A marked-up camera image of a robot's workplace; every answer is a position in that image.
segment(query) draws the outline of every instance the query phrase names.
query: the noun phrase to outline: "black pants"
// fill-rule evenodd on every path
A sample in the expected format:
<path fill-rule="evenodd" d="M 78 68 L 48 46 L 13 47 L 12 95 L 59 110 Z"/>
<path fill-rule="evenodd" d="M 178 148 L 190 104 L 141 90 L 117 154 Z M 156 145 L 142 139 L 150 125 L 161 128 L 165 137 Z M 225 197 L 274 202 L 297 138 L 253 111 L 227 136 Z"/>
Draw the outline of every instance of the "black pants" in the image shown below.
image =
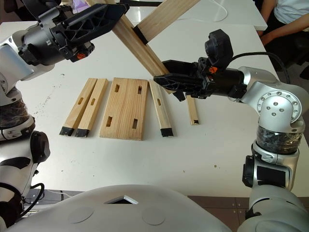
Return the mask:
<path fill-rule="evenodd" d="M 284 26 L 285 24 L 278 21 L 274 15 L 274 12 L 272 11 L 268 22 L 267 22 L 268 28 L 265 30 L 263 35 L 266 35 L 267 33 L 280 28 Z M 297 37 L 305 37 L 309 39 L 309 33 L 300 31 L 291 35 L 286 35 L 282 37 L 278 37 L 265 46 L 265 50 L 267 52 L 271 52 L 276 54 L 280 59 L 283 61 L 284 65 L 287 66 L 289 62 L 293 62 L 293 59 L 297 57 L 297 55 L 301 52 L 297 49 L 295 38 Z M 273 59 L 270 58 L 273 66 L 275 67 L 275 70 L 280 71 L 281 68 L 278 65 L 278 63 Z"/>

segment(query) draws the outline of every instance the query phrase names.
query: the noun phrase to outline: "person's arm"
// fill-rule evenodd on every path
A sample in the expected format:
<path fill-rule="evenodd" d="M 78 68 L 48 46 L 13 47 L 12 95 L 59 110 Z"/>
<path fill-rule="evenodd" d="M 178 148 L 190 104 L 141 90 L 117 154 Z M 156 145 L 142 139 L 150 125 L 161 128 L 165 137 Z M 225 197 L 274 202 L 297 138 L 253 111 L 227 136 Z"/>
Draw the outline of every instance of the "person's arm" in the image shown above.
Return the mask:
<path fill-rule="evenodd" d="M 263 17 L 263 19 L 265 20 L 266 23 L 267 23 L 267 21 L 269 19 L 270 13 L 275 8 L 276 4 L 277 4 L 277 0 L 264 0 L 263 1 L 262 9 L 261 9 L 260 13 L 261 13 L 261 15 L 262 15 L 262 17 Z M 259 30 L 257 32 L 257 34 L 259 36 L 262 36 L 263 35 L 263 31 Z"/>
<path fill-rule="evenodd" d="M 281 36 L 290 35 L 302 31 L 303 29 L 309 28 L 309 13 L 301 16 L 299 19 L 284 25 L 283 27 L 277 28 L 266 35 L 261 37 L 262 43 L 265 46 L 273 39 Z"/>

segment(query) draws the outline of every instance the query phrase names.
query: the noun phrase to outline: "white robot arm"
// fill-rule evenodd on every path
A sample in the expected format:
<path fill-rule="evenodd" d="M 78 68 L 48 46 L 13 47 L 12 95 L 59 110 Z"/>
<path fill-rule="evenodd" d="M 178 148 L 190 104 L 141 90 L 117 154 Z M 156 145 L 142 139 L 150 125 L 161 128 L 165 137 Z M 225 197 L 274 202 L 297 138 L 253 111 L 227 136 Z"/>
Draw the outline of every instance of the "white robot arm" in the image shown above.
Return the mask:
<path fill-rule="evenodd" d="M 73 16 L 68 7 L 54 7 L 37 17 L 37 25 L 0 43 L 0 232 L 10 226 L 7 231 L 12 232 L 230 231 L 181 194 L 151 186 L 88 191 L 13 225 L 23 211 L 22 198 L 37 165 L 49 156 L 47 136 L 33 131 L 34 119 L 27 114 L 16 82 L 43 74 L 63 59 L 86 57 L 94 49 L 90 40 L 110 31 L 125 11 L 123 5 L 99 4 Z M 95 29 L 79 34 L 76 24 L 87 20 Z M 175 90 L 179 99 L 183 92 L 197 98 L 217 94 L 251 106 L 260 118 L 253 153 L 244 164 L 243 182 L 252 194 L 239 232 L 308 231 L 309 215 L 290 190 L 309 94 L 264 70 L 227 69 L 233 56 L 227 38 L 221 30 L 212 32 L 206 42 L 208 58 L 165 62 L 170 74 L 154 80 Z"/>

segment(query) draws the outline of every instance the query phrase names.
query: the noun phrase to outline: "white cable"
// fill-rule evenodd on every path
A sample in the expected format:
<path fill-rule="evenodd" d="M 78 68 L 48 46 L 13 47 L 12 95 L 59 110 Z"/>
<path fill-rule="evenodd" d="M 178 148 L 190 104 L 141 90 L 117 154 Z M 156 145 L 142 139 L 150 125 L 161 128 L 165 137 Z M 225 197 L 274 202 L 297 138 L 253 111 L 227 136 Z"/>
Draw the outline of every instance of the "white cable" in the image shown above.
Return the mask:
<path fill-rule="evenodd" d="M 225 16 L 222 19 L 216 20 L 216 21 L 213 21 L 213 22 L 220 22 L 220 21 L 224 20 L 227 17 L 227 15 L 228 15 L 227 9 L 223 5 L 217 3 L 215 0 L 209 0 L 209 1 L 213 2 L 216 5 L 218 5 L 219 7 L 221 7 L 225 11 Z"/>
<path fill-rule="evenodd" d="M 218 5 L 219 7 L 221 7 L 225 11 L 225 15 L 222 19 L 215 20 L 213 22 L 216 23 L 216 22 L 221 22 L 222 20 L 224 20 L 228 15 L 227 9 L 223 5 L 217 3 L 215 0 L 209 0 L 209 1 L 215 3 L 216 5 Z M 205 20 L 201 20 L 201 19 L 197 19 L 197 18 L 180 18 L 180 19 L 177 19 L 177 21 L 180 21 L 180 20 L 192 20 L 192 21 L 197 21 L 197 22 L 202 22 L 202 23 L 208 23 Z"/>
<path fill-rule="evenodd" d="M 54 191 L 51 191 L 51 190 L 49 190 L 49 189 L 47 189 L 46 191 L 49 191 L 49 192 L 52 192 L 52 193 L 56 193 L 56 194 L 66 195 L 66 196 L 68 196 L 68 197 L 72 197 L 72 196 L 66 194 L 65 192 L 54 192 Z"/>

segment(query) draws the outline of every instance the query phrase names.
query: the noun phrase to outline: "black strap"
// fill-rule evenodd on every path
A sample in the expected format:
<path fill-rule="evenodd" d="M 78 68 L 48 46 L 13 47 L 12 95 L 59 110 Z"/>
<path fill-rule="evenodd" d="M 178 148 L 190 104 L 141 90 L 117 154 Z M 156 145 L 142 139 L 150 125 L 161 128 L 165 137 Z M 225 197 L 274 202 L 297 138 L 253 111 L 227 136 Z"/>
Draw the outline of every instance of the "black strap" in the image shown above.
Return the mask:
<path fill-rule="evenodd" d="M 134 0 L 120 0 L 119 3 L 128 4 L 129 6 L 159 6 L 160 1 L 134 1 Z"/>

